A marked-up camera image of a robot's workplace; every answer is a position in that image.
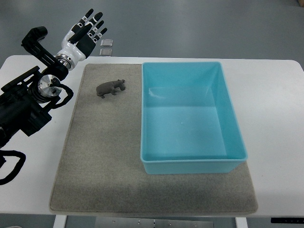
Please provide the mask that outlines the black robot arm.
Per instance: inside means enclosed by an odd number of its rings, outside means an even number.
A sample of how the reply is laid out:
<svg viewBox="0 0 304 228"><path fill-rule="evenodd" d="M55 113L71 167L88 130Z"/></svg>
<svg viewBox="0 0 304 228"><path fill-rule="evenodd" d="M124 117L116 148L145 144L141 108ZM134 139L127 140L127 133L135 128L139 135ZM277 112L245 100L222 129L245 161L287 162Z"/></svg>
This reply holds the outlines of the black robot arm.
<svg viewBox="0 0 304 228"><path fill-rule="evenodd" d="M22 131L31 136L51 119L49 111L67 104L73 91L61 81L68 75L62 64L41 45L48 31L44 26L31 29L21 45L42 62L46 69L35 66L1 88L0 145L6 145L13 135Z"/></svg>

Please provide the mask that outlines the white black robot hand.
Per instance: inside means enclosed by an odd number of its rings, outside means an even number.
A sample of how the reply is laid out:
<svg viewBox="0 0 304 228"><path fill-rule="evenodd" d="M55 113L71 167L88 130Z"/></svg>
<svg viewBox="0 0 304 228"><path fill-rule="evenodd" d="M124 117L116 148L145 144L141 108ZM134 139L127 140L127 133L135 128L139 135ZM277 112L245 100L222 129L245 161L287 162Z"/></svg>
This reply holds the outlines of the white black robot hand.
<svg viewBox="0 0 304 228"><path fill-rule="evenodd" d="M87 59L98 40L107 32L107 28L102 28L104 21L103 13L92 15L90 9L66 34L61 42L61 50L56 54L56 59L62 63L69 71Z"/></svg>

